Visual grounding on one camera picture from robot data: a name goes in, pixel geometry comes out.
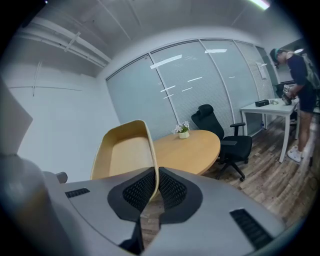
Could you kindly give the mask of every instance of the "white sneaker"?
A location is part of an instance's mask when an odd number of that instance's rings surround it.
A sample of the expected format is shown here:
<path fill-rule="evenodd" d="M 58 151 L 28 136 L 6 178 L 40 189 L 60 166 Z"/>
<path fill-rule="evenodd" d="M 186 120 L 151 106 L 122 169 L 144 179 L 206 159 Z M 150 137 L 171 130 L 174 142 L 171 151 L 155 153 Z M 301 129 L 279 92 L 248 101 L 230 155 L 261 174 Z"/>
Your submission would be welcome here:
<path fill-rule="evenodd" d="M 301 162 L 301 152 L 299 152 L 297 149 L 289 150 L 287 153 L 289 158 L 296 161 L 297 163 Z"/>
<path fill-rule="evenodd" d="M 292 151 L 297 151 L 297 150 L 298 150 L 298 145 L 295 145 L 289 151 L 292 152 Z M 304 158 L 304 157 L 305 157 L 305 152 L 302 151 L 301 152 L 301 158 Z"/>

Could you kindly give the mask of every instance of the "flower pot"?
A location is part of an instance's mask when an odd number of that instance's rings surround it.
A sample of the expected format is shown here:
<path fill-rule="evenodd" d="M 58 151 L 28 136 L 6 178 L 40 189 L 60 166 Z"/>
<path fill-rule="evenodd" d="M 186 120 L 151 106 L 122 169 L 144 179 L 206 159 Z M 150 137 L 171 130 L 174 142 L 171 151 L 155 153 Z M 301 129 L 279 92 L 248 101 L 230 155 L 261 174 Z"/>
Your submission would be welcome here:
<path fill-rule="evenodd" d="M 188 131 L 185 131 L 185 132 L 180 132 L 179 133 L 179 138 L 180 139 L 186 139 L 189 137 L 189 132 Z"/>

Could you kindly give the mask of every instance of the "potted plant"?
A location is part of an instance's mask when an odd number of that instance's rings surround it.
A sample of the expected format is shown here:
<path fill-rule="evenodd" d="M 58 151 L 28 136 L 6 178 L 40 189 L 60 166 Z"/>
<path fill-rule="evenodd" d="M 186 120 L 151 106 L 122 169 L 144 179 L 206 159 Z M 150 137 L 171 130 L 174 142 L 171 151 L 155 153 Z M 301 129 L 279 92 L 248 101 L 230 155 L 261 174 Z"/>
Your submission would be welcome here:
<path fill-rule="evenodd" d="M 179 134 L 180 139 L 186 139 L 189 137 L 189 122 L 185 121 L 182 124 L 176 125 L 173 130 L 174 134 Z"/>

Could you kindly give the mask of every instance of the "chair headrest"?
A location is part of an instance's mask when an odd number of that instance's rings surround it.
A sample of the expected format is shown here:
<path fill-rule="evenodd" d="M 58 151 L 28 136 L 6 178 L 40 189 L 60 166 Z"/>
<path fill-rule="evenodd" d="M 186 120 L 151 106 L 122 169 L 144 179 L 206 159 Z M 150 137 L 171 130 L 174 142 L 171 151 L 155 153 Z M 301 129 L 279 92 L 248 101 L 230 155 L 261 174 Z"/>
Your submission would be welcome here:
<path fill-rule="evenodd" d="M 214 108 L 209 105 L 209 104 L 204 104 L 204 105 L 201 105 L 198 107 L 199 109 L 199 114 L 200 114 L 200 118 L 204 118 L 204 117 L 207 117 L 209 115 L 211 115 L 213 112 L 214 112 Z"/>

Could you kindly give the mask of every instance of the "white desk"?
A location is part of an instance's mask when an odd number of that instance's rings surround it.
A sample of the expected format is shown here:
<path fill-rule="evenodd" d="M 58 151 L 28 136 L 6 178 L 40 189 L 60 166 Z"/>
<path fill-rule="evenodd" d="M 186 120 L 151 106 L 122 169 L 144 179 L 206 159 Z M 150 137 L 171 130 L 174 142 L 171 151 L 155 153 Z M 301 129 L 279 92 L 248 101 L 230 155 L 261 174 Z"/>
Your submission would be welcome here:
<path fill-rule="evenodd" d="M 264 127 L 266 129 L 267 129 L 266 115 L 276 115 L 276 116 L 285 117 L 284 139 L 283 139 L 281 156 L 279 159 L 279 162 L 282 163 L 284 161 L 286 151 L 287 151 L 287 146 L 288 146 L 289 129 L 290 129 L 290 115 L 295 110 L 295 106 L 297 103 L 292 102 L 291 105 L 285 105 L 285 103 L 283 102 L 283 100 L 281 98 L 277 98 L 275 100 L 277 100 L 279 102 L 279 104 L 277 104 L 277 105 L 270 104 L 270 105 L 266 105 L 266 106 L 257 107 L 256 104 L 253 103 L 253 104 L 250 104 L 248 106 L 241 108 L 240 110 L 242 113 L 243 122 L 245 122 L 246 124 L 247 124 L 246 113 L 262 114 L 262 120 L 264 121 Z M 296 131 L 295 131 L 295 139 L 298 138 L 299 123 L 300 123 L 300 120 L 299 120 L 299 115 L 298 115 L 297 126 L 296 126 Z M 243 128 L 244 128 L 244 135 L 248 135 L 247 125 L 245 125 Z"/>

